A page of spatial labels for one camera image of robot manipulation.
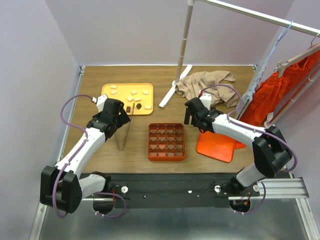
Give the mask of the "orange compartment box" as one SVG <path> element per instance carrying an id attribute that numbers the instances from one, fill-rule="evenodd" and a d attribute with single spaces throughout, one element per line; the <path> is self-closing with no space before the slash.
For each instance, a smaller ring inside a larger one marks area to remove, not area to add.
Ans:
<path id="1" fill-rule="evenodd" d="M 149 124 L 147 156 L 151 162 L 184 161 L 186 158 L 186 138 L 183 124 Z"/>

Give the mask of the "wooden clothes hanger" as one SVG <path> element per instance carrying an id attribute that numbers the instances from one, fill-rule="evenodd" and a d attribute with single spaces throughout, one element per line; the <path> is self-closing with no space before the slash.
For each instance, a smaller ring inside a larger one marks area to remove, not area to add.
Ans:
<path id="1" fill-rule="evenodd" d="M 312 55 L 312 54 L 314 54 L 315 52 L 317 52 L 317 51 L 320 50 L 320 44 L 319 44 L 319 43 L 313 44 L 313 41 L 314 41 L 316 38 L 318 38 L 319 36 L 320 36 L 320 34 L 317 33 L 317 35 L 311 40 L 311 42 L 310 42 L 310 47 L 309 47 L 306 51 L 304 51 L 304 52 L 302 52 L 302 53 L 300 53 L 300 54 L 292 57 L 291 59 L 289 59 L 289 60 L 287 60 L 287 61 L 285 61 L 285 62 L 279 61 L 279 62 L 277 63 L 277 66 L 276 66 L 276 68 L 275 68 L 274 71 L 275 71 L 275 72 L 278 72 L 278 77 L 279 77 L 279 78 L 284 74 L 285 70 L 286 70 L 289 66 L 291 66 L 291 65 L 293 65 L 293 64 L 295 64 L 295 63 L 297 63 L 297 62 L 299 62 L 299 61 L 301 61 L 301 60 L 303 60 L 304 58 L 306 58 L 306 57 L 308 57 L 308 56 L 310 56 L 310 55 Z"/>

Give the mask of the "light orange tray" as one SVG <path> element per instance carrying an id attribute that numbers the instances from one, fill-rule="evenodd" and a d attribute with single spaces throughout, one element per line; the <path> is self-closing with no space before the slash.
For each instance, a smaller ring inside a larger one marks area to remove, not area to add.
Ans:
<path id="1" fill-rule="evenodd" d="M 116 89 L 111 89 L 111 85 L 116 85 Z M 112 90 L 116 90 L 117 94 L 111 94 Z M 137 91 L 136 95 L 132 95 L 132 90 Z M 148 95 L 144 95 L 144 90 L 149 91 Z M 124 109 L 135 103 L 134 116 L 150 115 L 154 110 L 154 86 L 151 83 L 108 83 L 101 89 L 101 95 L 106 94 L 111 99 L 120 100 L 124 103 Z M 127 97 L 132 96 L 133 100 L 128 101 Z M 136 97 L 140 97 L 141 101 L 135 101 Z M 141 104 L 142 108 L 137 109 L 137 104 Z M 152 106 L 152 109 L 146 110 L 145 106 Z"/>

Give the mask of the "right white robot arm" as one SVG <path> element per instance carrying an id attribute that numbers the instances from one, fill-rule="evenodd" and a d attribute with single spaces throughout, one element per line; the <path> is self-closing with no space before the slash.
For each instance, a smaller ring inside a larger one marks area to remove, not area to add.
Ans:
<path id="1" fill-rule="evenodd" d="M 185 104 L 185 124 L 202 133 L 222 134 L 250 147 L 254 162 L 240 170 L 221 189 L 241 196 L 248 187 L 264 178 L 273 178 L 294 156 L 281 131 L 274 126 L 263 128 L 236 120 L 219 110 L 208 110 L 199 97 Z"/>

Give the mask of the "dark hexagon chocolate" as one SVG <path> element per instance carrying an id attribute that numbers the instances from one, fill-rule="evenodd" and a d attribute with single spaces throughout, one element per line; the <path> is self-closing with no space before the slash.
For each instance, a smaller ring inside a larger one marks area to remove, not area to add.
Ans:
<path id="1" fill-rule="evenodd" d="M 142 108 L 142 104 L 141 103 L 138 103 L 137 105 L 136 105 L 136 108 L 139 110 L 139 109 L 141 109 Z"/>

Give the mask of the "aluminium rail frame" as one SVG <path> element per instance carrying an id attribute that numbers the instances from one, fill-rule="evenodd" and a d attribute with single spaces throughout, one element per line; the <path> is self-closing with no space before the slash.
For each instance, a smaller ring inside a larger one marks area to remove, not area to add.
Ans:
<path id="1" fill-rule="evenodd" d="M 149 116 L 136 116 L 124 150 L 112 138 L 98 149 L 84 171 L 122 177 L 209 177 L 213 171 L 230 173 L 250 163 L 247 148 L 238 149 L 231 163 L 196 153 L 198 130 L 188 126 L 187 157 L 179 163 L 152 163 L 146 154 L 146 131 L 151 122 L 183 119 L 184 99 L 175 96 L 166 108 L 156 107 Z M 252 198 L 260 208 L 248 215 L 231 208 L 199 204 L 190 208 L 130 209 L 114 219 L 94 215 L 93 198 L 64 219 L 40 204 L 33 223 L 32 240 L 317 240 L 318 227 L 309 205 L 309 191 L 302 178 L 282 175 L 266 179 L 262 196 Z"/>

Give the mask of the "orange garment on hanger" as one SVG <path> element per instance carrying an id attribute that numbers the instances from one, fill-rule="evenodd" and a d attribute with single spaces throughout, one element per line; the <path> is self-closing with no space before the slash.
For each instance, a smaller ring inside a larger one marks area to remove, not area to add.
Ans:
<path id="1" fill-rule="evenodd" d="M 240 120 L 250 125 L 261 126 L 267 115 L 275 110 L 284 95 L 308 75 L 319 58 L 320 52 L 317 51 L 289 66 L 281 77 L 278 77 L 277 71 L 274 72 L 260 84 L 252 102 Z"/>

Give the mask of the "orange box lid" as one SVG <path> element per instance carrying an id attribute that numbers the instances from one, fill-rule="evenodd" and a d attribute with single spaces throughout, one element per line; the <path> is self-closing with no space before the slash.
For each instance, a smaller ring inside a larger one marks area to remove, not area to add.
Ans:
<path id="1" fill-rule="evenodd" d="M 231 137 L 207 131 L 199 134 L 196 151 L 215 160 L 230 163 L 236 143 L 237 141 Z"/>

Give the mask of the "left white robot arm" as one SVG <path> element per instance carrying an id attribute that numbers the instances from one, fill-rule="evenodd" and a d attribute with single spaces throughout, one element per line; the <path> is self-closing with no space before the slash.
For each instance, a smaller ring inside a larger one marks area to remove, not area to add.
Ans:
<path id="1" fill-rule="evenodd" d="M 90 195 L 118 197 L 112 191 L 110 175 L 96 171 L 81 178 L 81 174 L 93 154 L 119 128 L 129 123 L 130 118 L 124 103 L 118 99 L 103 94 L 90 100 L 96 105 L 97 114 L 86 127 L 78 127 L 83 135 L 71 151 L 55 166 L 46 166 L 40 176 L 40 202 L 53 207 L 55 214 L 62 219 L 74 213 L 81 200 Z"/>

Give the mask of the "beige crumpled cloth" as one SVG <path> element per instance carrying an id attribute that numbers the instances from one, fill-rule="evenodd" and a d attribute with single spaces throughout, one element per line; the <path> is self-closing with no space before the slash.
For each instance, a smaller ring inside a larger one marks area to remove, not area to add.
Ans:
<path id="1" fill-rule="evenodd" d="M 224 103 L 227 108 L 238 104 L 239 97 L 232 90 L 236 79 L 230 71 L 201 71 L 182 78 L 175 87 L 178 94 L 191 100 L 199 96 L 201 90 L 211 95 L 211 106 Z"/>

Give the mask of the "white clothes rack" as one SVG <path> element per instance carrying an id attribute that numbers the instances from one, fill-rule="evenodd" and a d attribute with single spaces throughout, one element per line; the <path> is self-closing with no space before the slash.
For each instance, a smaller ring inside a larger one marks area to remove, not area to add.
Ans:
<path id="1" fill-rule="evenodd" d="M 281 27 L 316 36 L 318 0 L 189 0 L 174 87 L 196 65 L 259 63 Z"/>

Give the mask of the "grey garment on hanger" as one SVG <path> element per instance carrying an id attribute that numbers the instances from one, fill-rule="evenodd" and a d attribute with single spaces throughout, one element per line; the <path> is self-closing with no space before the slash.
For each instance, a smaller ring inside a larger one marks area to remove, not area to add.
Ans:
<path id="1" fill-rule="evenodd" d="M 268 62 L 269 58 L 267 57 L 265 60 L 263 60 L 256 66 L 255 73 L 247 87 L 247 90 L 242 95 L 239 103 L 237 104 L 235 116 L 237 120 L 240 120 L 240 118 L 248 108 L 249 104 L 252 102 L 253 96 L 255 95 L 256 90 L 259 88 L 261 78 L 265 72 Z"/>

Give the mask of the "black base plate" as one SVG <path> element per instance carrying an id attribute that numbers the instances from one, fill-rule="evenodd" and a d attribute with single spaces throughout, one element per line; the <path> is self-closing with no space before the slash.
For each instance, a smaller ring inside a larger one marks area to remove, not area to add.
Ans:
<path id="1" fill-rule="evenodd" d="M 122 196 L 115 207 L 147 208 L 228 208 L 231 199 L 258 197 L 250 185 L 235 195 L 229 182 L 232 173 L 114 173 L 104 192 Z"/>

